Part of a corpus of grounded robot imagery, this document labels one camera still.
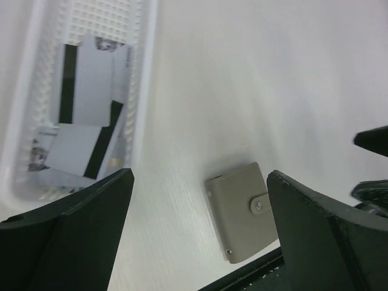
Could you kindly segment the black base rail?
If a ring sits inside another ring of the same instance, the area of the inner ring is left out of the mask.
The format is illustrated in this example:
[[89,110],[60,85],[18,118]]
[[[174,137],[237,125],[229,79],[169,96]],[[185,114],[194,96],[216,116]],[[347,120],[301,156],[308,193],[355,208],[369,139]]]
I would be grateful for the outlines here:
[[290,290],[281,248],[246,264],[210,283],[200,291],[214,290]]

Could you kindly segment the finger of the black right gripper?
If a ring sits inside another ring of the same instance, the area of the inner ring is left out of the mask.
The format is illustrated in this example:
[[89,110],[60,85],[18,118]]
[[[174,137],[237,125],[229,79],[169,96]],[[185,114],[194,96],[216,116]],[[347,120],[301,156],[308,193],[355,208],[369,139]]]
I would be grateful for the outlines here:
[[387,180],[364,181],[359,183],[350,194],[360,203],[357,209],[370,214],[387,216]]
[[388,154],[388,128],[387,126],[359,132],[355,135],[353,143],[370,152],[387,156]]

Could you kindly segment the credit card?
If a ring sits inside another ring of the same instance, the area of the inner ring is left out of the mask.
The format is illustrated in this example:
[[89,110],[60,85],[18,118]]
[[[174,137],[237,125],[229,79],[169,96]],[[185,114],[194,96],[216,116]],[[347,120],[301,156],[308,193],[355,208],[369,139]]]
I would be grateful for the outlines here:
[[57,48],[50,119],[55,124],[110,125],[111,103],[124,103],[132,72],[131,45],[85,34]]
[[36,130],[28,178],[40,186],[88,187],[117,170],[124,104],[112,101],[110,125],[63,124]]

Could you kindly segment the grey card holder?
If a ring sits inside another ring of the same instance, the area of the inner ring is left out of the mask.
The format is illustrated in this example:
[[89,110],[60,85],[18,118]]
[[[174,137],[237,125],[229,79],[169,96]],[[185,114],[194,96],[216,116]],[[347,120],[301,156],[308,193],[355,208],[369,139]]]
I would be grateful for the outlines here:
[[204,182],[225,257],[241,263],[278,239],[266,182],[257,162]]

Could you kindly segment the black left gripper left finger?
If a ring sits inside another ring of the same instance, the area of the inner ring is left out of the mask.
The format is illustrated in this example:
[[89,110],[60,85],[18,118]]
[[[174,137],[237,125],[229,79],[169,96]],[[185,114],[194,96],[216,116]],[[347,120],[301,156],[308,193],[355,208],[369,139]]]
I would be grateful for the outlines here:
[[121,169],[1,223],[2,290],[106,290],[135,178]]

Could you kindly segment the white plastic basket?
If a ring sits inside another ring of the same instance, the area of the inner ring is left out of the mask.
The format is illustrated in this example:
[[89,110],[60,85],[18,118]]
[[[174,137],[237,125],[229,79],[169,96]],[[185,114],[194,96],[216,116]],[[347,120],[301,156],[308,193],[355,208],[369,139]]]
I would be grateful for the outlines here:
[[1,152],[1,203],[35,209],[135,168],[155,1],[32,1]]

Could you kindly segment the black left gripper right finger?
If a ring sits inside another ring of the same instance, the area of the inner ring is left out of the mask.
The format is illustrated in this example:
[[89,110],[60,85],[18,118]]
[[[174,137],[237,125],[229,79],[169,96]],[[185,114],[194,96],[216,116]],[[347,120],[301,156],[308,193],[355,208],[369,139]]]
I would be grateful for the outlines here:
[[267,188],[292,290],[387,290],[387,218],[278,170]]

